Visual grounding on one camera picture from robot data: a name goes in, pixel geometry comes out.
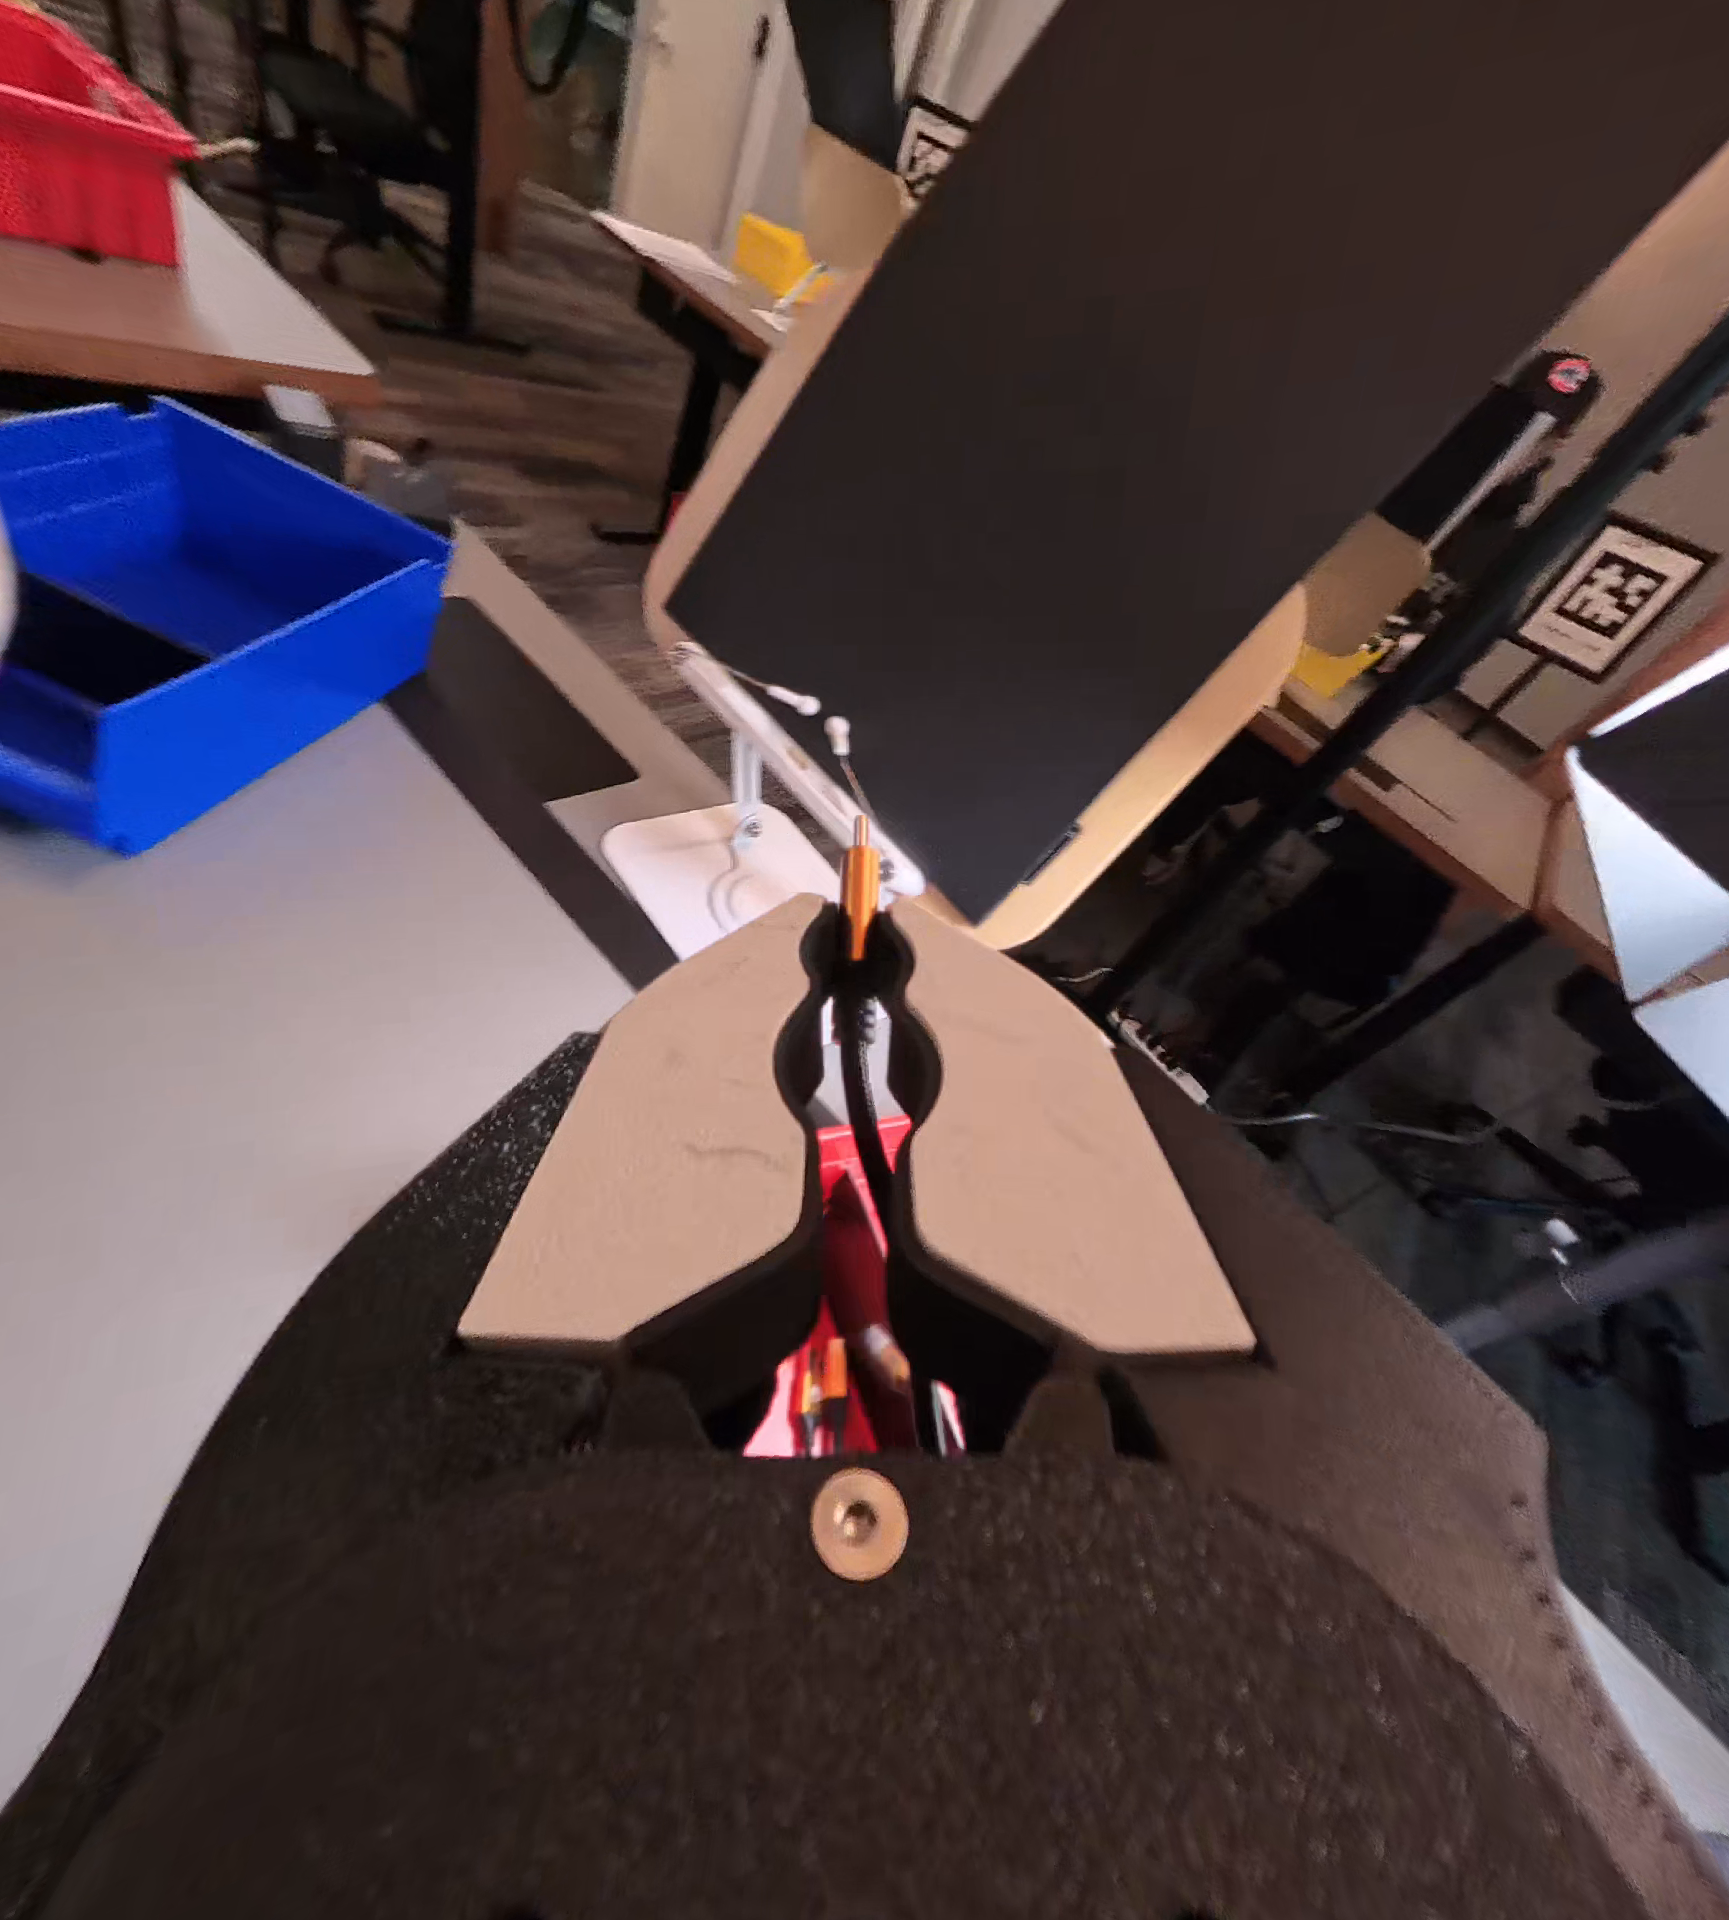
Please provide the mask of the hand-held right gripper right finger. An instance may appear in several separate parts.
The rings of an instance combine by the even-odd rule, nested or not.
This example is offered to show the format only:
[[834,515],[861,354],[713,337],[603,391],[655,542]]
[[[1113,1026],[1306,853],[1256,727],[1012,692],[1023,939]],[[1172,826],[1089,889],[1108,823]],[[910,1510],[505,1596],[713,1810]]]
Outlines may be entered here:
[[965,1420],[1058,1368],[1256,1360],[1114,1046],[1049,982],[925,906],[882,922],[900,1156],[890,1318]]

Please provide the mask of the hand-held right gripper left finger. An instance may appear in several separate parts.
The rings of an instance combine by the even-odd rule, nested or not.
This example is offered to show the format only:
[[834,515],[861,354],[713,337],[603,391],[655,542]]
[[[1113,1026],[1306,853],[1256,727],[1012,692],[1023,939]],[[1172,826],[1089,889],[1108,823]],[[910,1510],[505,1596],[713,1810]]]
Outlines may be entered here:
[[822,959],[827,904],[796,896],[605,1022],[463,1349],[655,1369],[698,1410],[766,1389],[820,1315]]

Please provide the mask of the red storage bin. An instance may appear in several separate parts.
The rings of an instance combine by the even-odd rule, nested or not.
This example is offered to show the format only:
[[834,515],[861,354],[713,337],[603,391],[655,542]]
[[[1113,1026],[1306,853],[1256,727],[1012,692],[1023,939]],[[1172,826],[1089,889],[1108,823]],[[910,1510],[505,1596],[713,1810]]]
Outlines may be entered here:
[[965,1453],[952,1389],[917,1393],[890,1333],[887,1239],[846,1127],[820,1132],[820,1318],[780,1368],[772,1400],[741,1444],[772,1461],[852,1461],[877,1453]]

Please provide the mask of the blue storage bin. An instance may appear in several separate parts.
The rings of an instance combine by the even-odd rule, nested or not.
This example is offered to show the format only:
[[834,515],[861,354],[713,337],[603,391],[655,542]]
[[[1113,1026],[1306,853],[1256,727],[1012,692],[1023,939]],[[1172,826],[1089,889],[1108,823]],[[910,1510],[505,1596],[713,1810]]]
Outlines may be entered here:
[[125,708],[0,684],[0,814],[145,853],[422,674],[451,539],[167,396],[0,423],[21,573],[210,666]]

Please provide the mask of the black bin divider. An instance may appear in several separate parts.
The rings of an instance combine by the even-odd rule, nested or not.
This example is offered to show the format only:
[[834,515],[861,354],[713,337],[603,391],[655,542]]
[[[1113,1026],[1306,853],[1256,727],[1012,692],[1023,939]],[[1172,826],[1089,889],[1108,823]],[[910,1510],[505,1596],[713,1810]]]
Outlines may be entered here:
[[40,682],[90,708],[125,708],[190,674],[210,661],[85,597],[20,576],[20,613],[0,661],[0,684]]

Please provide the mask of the white top table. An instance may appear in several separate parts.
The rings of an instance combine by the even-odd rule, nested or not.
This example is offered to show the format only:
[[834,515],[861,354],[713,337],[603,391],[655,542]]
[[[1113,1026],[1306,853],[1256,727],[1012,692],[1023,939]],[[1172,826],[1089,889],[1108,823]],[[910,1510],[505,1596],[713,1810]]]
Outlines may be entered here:
[[0,238],[0,372],[145,394],[370,405],[370,361],[216,209],[174,188],[180,261],[85,261]]

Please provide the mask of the red plastic crate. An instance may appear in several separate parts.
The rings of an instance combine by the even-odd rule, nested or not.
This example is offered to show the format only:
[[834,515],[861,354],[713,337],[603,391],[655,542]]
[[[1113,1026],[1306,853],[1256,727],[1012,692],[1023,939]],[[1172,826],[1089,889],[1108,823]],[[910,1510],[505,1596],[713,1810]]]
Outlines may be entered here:
[[194,140],[45,12],[0,6],[0,238],[180,268],[176,176]]

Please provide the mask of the black office chair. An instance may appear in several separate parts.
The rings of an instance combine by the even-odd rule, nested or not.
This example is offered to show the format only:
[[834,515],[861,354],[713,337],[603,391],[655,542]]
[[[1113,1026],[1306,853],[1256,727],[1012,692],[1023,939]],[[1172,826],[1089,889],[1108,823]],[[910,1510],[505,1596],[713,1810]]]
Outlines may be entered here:
[[322,53],[291,35],[262,29],[256,42],[260,199],[266,256],[276,256],[290,209],[331,223],[320,278],[345,286],[350,250],[401,250],[419,275],[446,275],[442,249],[401,216],[387,188],[452,183],[452,148],[417,107],[398,107],[370,83],[370,68]]

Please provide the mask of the black standing desk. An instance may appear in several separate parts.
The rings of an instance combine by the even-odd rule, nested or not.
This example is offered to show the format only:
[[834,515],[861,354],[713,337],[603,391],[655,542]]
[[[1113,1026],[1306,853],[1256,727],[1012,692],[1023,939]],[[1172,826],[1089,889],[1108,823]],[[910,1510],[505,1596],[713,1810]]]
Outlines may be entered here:
[[484,331],[476,319],[476,261],[484,231],[484,113],[488,113],[488,6],[417,6],[412,48],[426,93],[432,135],[446,140],[446,268],[434,315],[370,306],[370,322],[392,337],[446,340],[497,355],[527,355],[527,340]]

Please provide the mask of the wooden desk black legs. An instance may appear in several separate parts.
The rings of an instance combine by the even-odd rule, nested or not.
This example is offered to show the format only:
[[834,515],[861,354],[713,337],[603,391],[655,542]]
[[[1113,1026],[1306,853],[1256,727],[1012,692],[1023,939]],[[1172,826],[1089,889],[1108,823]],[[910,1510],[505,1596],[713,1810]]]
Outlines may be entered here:
[[597,209],[593,226],[636,268],[636,315],[690,361],[651,522],[639,527],[593,526],[605,546],[655,546],[708,466],[720,405],[749,394],[760,362],[791,331],[791,306],[698,245],[636,229],[605,209]]

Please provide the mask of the black white tag sign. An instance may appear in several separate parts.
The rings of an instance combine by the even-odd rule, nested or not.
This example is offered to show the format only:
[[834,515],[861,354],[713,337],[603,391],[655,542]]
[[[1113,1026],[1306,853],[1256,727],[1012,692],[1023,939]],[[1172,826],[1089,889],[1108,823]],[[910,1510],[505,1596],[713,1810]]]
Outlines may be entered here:
[[943,180],[972,127],[976,124],[960,108],[947,108],[925,93],[905,98],[893,176],[910,205],[920,205],[936,180]]
[[1607,684],[1714,564],[1714,549],[1611,515],[1545,582],[1507,641],[1545,666]]

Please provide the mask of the small black board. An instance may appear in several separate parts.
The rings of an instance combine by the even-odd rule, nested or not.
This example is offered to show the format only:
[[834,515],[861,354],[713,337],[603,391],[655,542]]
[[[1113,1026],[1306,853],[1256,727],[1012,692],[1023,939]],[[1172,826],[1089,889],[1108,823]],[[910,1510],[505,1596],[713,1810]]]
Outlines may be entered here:
[[900,148],[893,6],[786,6],[811,127],[877,154]]

